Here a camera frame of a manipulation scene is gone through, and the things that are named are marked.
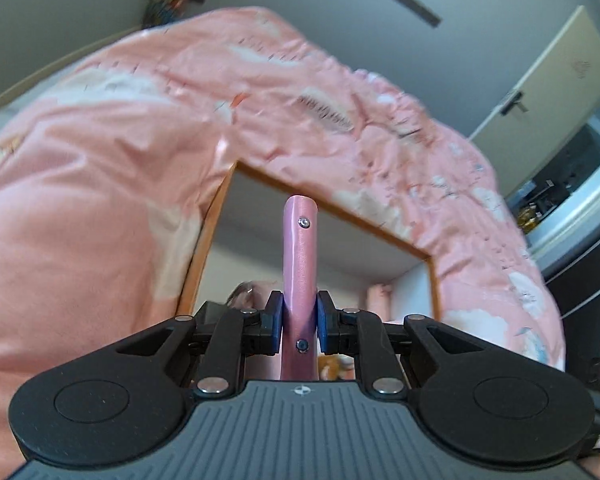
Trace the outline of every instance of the door handle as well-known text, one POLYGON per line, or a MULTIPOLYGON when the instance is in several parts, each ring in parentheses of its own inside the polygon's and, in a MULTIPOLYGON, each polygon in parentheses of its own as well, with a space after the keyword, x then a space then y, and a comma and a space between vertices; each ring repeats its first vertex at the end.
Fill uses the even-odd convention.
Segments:
POLYGON ((525 93, 522 90, 518 90, 515 94, 511 96, 511 98, 502 105, 500 109, 500 114, 502 116, 507 115, 510 111, 513 110, 514 107, 520 108, 523 113, 528 112, 528 108, 522 104, 522 98, 525 96, 525 93))

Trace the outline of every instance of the bed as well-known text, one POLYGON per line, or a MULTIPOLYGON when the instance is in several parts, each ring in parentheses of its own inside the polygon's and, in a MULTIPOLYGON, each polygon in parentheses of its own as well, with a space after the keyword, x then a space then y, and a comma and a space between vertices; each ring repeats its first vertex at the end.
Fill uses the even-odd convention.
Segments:
POLYGON ((22 460, 6 419, 20 384, 173 315, 238 158, 432 254, 443 322, 564 367, 555 303, 478 150, 272 12, 217 10, 0 113, 0 478, 22 460))

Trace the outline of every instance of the blue wall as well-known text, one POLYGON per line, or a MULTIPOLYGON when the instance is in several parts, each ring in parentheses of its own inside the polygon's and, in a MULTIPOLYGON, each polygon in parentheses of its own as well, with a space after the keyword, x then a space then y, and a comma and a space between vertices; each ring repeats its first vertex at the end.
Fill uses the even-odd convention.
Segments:
POLYGON ((354 68, 382 73, 432 115, 469 135, 584 4, 594 0, 421 0, 443 18, 432 29, 392 0, 207 0, 275 10, 354 68))

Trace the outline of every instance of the gray rectangular plate on wall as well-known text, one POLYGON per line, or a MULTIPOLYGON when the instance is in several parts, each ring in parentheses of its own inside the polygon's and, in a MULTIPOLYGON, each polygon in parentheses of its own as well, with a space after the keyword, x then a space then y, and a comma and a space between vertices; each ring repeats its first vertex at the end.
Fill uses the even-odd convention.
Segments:
POLYGON ((407 9, 412 10, 424 22, 435 28, 442 23, 442 18, 418 0, 395 0, 407 9))

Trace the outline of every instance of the brown wooden edge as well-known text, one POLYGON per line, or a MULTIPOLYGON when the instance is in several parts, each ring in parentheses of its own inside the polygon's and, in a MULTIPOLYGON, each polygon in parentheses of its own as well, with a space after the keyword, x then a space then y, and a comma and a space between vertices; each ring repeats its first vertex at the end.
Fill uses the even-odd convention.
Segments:
POLYGON ((435 262, 430 254, 420 250, 417 247, 414 247, 407 241, 398 238, 386 229, 341 208, 327 198, 320 196, 315 191, 286 184, 285 182, 277 179, 275 176, 272 176, 271 174, 258 168, 254 168, 242 160, 238 160, 229 170, 227 176, 224 178, 222 184, 218 188, 218 192, 216 192, 216 196, 214 197, 208 212, 206 213, 202 230, 200 231, 200 236, 198 238, 198 242, 196 243, 196 248, 194 250, 189 271, 182 289, 176 314, 179 315, 192 313, 196 301, 196 295, 198 293, 198 287, 200 286, 200 281, 202 280, 202 273, 205 268, 206 256, 211 248, 214 233, 216 231, 216 225, 218 224, 218 219, 220 218, 220 213, 222 212, 224 199, 231 184, 231 179, 236 171, 240 171, 253 180, 260 181, 267 186, 279 189, 280 191, 289 195, 300 194, 311 197, 311 199, 313 199, 317 204, 318 209, 327 211, 342 221, 356 225, 367 232, 371 232, 371 234, 374 236, 382 238, 382 240, 385 240, 388 243, 397 246, 398 248, 423 260, 427 265, 427 269, 429 270, 433 315, 436 320, 440 320, 440 285, 436 275, 435 262))
POLYGON ((206 212, 205 219, 202 223, 202 229, 200 229, 198 241, 196 242, 196 247, 193 250, 189 270, 184 279, 182 293, 176 309, 176 316, 180 316, 181 314, 193 314, 193 309, 196 305, 196 297, 198 295, 198 287, 200 286, 202 273, 205 269, 206 257, 211 249, 216 226, 218 225, 222 206, 224 205, 224 198, 226 197, 227 191, 229 191, 229 185, 231 184, 231 179, 234 176, 235 170, 236 165, 234 164, 224 177, 222 184, 218 187, 218 191, 216 191, 216 195, 211 201, 209 210, 206 212))

